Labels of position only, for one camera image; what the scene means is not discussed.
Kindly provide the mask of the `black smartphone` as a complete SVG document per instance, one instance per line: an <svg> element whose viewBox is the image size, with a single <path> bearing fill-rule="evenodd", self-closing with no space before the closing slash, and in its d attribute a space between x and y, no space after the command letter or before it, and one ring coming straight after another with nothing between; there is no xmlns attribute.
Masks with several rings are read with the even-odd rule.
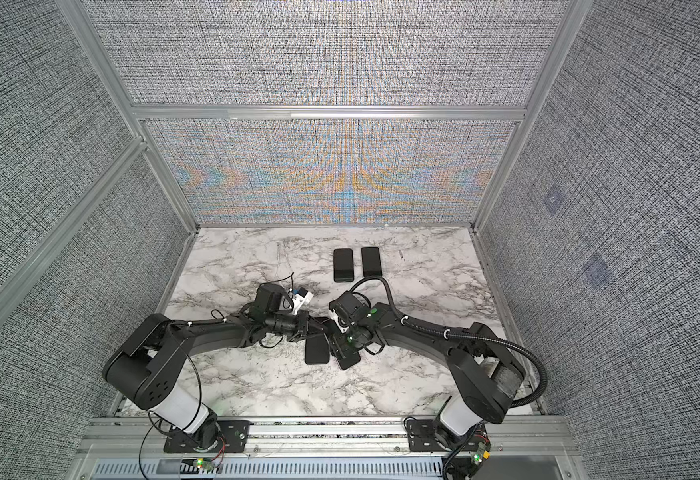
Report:
<svg viewBox="0 0 700 480"><path fill-rule="evenodd" d="M359 350L343 335L330 336L329 346L330 352L336 358L341 370L347 370L361 361Z"/></svg>

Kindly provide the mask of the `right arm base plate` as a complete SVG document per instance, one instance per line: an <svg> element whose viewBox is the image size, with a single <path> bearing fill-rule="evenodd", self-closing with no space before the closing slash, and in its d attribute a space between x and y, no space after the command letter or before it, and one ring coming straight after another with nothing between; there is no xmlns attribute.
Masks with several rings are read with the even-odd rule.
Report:
<svg viewBox="0 0 700 480"><path fill-rule="evenodd" d="M471 438L467 434L455 435L434 419L405 417L409 450L412 452L446 452L462 446L466 451L487 449L491 441L482 425Z"/></svg>

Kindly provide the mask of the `light blue phone case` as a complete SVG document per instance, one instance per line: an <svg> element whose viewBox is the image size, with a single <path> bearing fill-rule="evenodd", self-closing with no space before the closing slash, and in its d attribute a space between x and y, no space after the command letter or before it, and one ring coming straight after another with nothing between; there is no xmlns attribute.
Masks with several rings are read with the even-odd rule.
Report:
<svg viewBox="0 0 700 480"><path fill-rule="evenodd" d="M364 277L378 277L383 275L381 254L378 247L362 247L361 257Z"/></svg>

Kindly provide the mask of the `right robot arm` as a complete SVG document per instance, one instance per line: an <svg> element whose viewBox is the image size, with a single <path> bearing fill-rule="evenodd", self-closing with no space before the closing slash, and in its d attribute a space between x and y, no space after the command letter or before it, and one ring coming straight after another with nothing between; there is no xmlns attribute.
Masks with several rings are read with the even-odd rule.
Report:
<svg viewBox="0 0 700 480"><path fill-rule="evenodd" d="M527 379L516 358L521 346L497 337L482 323L469 329L433 324L405 315L392 306L370 306L355 296L329 304L336 323L328 335L340 366L360 361L373 344L396 347L445 365L457 387L426 433L446 449L454 449L481 431L484 423L500 424L511 409L537 400L538 392L521 397Z"/></svg>

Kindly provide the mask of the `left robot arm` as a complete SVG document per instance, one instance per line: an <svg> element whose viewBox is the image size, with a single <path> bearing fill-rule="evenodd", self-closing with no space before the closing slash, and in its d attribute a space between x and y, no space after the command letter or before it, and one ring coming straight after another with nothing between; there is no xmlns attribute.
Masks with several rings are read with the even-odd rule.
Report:
<svg viewBox="0 0 700 480"><path fill-rule="evenodd" d="M201 394L180 387L179 375L195 354L248 348L269 334L304 341L307 364L331 358L326 327L306 312L241 313L198 322L152 314L105 362L102 376L134 405L169 422L171 440L199 452L220 450L224 435L216 412Z"/></svg>

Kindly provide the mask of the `black phone case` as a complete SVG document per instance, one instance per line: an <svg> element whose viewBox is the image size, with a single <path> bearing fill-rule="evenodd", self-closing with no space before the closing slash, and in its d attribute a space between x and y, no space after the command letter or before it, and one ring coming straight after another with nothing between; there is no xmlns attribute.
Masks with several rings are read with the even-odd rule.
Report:
<svg viewBox="0 0 700 480"><path fill-rule="evenodd" d="M354 252L351 248L338 248L333 251L333 278L336 283L355 280Z"/></svg>
<svg viewBox="0 0 700 480"><path fill-rule="evenodd" d="M331 348L324 333L311 335L305 340L304 362L307 365L326 365L331 357Z"/></svg>

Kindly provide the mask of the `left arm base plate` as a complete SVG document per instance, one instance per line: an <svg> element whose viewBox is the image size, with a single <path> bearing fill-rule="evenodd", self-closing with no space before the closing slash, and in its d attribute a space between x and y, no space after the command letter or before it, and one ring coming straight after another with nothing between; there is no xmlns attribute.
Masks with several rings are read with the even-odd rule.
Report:
<svg viewBox="0 0 700 480"><path fill-rule="evenodd" d="M204 422L197 431L185 433L172 427L163 446L164 453L243 453L251 423L246 420Z"/></svg>

